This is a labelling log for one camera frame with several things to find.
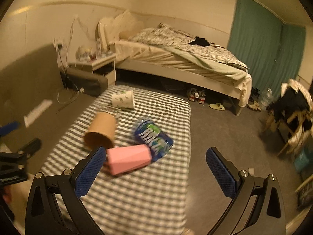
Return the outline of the blue printed plastic cup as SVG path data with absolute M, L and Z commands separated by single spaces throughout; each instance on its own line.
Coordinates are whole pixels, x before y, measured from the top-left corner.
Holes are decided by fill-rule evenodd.
M 133 135 L 137 142 L 148 146 L 152 162 L 163 158 L 174 145 L 174 140 L 148 117 L 142 117 L 136 121 L 133 126 Z

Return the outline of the pink faceted cup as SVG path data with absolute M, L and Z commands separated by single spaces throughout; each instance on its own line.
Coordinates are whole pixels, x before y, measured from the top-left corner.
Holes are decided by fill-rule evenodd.
M 107 150 L 107 163 L 113 176 L 145 167 L 151 161 L 150 149 L 145 144 Z

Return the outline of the brown paper cup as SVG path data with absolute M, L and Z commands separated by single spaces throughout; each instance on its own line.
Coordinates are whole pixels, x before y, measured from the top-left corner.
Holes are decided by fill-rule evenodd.
M 90 149 L 104 147 L 113 148 L 116 119 L 107 112 L 98 112 L 84 135 L 84 142 Z

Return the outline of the clear plastic cup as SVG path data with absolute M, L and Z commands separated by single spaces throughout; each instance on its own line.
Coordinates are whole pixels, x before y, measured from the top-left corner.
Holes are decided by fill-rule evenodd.
M 112 115 L 116 120 L 121 116 L 122 110 L 120 108 L 113 107 L 109 104 L 95 103 L 94 104 L 98 112 L 104 112 Z

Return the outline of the white floral paper cup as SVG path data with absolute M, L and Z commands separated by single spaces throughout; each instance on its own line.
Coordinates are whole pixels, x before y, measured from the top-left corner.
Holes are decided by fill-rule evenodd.
M 112 95 L 112 105 L 116 108 L 135 108 L 133 90 L 121 91 Z

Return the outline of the wooden chair with clothes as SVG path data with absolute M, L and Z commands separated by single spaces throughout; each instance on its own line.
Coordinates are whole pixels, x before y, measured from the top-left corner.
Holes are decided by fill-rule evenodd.
M 264 130 L 276 131 L 284 124 L 289 138 L 278 153 L 297 154 L 305 141 L 312 136 L 312 97 L 297 80 L 288 79 L 281 84 L 279 98 L 269 105 L 269 117 Z

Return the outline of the green slipper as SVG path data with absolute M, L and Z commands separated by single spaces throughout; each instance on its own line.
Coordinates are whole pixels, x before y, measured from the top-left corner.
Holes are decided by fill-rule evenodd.
M 221 103 L 209 104 L 209 107 L 214 110 L 225 111 L 225 107 Z

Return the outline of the clear water jug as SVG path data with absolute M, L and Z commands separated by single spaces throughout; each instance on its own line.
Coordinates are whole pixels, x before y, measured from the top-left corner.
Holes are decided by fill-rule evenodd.
M 266 88 L 259 97 L 259 105 L 261 110 L 266 110 L 266 108 L 271 104 L 272 99 L 272 90 L 270 88 Z

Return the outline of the right sneaker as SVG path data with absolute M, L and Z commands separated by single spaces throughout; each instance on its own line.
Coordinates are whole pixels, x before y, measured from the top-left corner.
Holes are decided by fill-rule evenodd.
M 198 95 L 199 95 L 199 97 L 198 97 L 197 101 L 199 104 L 203 105 L 205 102 L 205 97 L 206 97 L 205 91 L 204 90 L 199 91 Z

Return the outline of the sneaker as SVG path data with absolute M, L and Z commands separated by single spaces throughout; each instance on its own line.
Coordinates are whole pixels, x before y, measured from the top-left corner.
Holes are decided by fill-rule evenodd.
M 196 99 L 198 99 L 199 94 L 197 92 L 197 89 L 196 88 L 190 88 L 187 91 L 187 97 L 188 97 L 189 101 L 195 101 Z
M 203 105 L 205 102 L 205 97 L 206 97 L 205 91 L 204 90 L 199 91 L 198 95 L 199 95 L 199 97 L 198 97 L 197 101 L 199 104 Z

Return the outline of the left sneaker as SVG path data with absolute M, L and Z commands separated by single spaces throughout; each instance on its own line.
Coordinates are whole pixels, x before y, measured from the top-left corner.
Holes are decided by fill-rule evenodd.
M 190 88 L 187 91 L 187 97 L 188 97 L 189 101 L 195 101 L 196 99 L 198 99 L 199 94 L 197 92 L 197 89 L 196 88 Z

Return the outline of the white bedside table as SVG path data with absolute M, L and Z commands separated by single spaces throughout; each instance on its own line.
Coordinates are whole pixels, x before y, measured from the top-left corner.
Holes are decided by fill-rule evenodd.
M 97 58 L 94 61 L 73 61 L 69 63 L 69 67 L 86 71 L 92 74 L 103 75 L 108 80 L 108 85 L 116 83 L 115 69 L 116 54 L 112 53 L 106 57 Z

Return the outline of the patterned duvet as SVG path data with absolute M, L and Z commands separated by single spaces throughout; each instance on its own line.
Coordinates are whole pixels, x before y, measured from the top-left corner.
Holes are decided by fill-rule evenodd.
M 129 38 L 130 41 L 146 45 L 171 47 L 194 55 L 197 58 L 223 63 L 239 70 L 248 71 L 248 67 L 226 48 L 209 42 L 205 38 L 192 36 L 188 32 L 175 29 L 166 23 L 156 28 L 146 28 Z

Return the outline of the green curtain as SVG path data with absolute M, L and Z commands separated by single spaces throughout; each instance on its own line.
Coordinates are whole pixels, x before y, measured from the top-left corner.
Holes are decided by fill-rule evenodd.
M 296 78 L 306 30 L 287 24 L 253 0 L 237 0 L 227 49 L 248 66 L 252 85 L 270 88 L 277 98 L 281 84 Z

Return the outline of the cream pillow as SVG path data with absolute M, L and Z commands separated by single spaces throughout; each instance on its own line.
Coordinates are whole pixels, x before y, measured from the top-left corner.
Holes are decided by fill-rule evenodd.
M 101 48 L 104 51 L 109 50 L 111 41 L 120 40 L 120 33 L 128 39 L 144 29 L 144 23 L 140 21 L 129 10 L 125 10 L 115 18 L 104 17 L 98 23 L 98 35 Z

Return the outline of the white bed frame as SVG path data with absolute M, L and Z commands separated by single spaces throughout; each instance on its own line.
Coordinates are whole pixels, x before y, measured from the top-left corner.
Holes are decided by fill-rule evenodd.
M 222 83 L 216 81 L 211 78 L 207 78 L 200 74 L 187 72 L 185 70 L 173 68 L 173 67 L 164 67 L 160 65 L 150 64 L 143 61 L 135 61 L 135 60 L 124 60 L 116 64 L 117 69 L 128 70 L 140 73 L 146 73 L 156 76 L 161 76 L 164 78 L 177 80 L 185 83 L 189 83 L 192 85 L 196 85 L 198 87 L 203 87 L 208 90 L 212 90 L 221 94 L 225 94 L 230 98 L 240 99 L 241 92 L 239 89 L 234 86 L 227 85 L 226 83 Z

